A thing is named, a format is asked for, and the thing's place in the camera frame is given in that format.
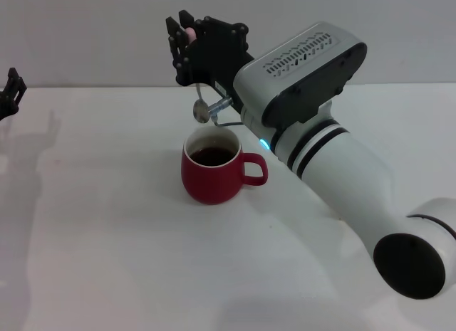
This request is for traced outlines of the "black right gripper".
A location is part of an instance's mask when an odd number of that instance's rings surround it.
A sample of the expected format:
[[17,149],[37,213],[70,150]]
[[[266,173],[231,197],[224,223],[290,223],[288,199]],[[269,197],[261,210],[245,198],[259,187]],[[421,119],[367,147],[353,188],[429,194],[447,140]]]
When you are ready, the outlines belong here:
[[234,110],[240,112],[244,104],[233,82],[239,70],[253,60],[247,52],[248,27],[210,16],[195,19],[186,10],[179,12],[179,20],[181,26],[171,16],[165,20],[177,83],[209,85],[233,99]]

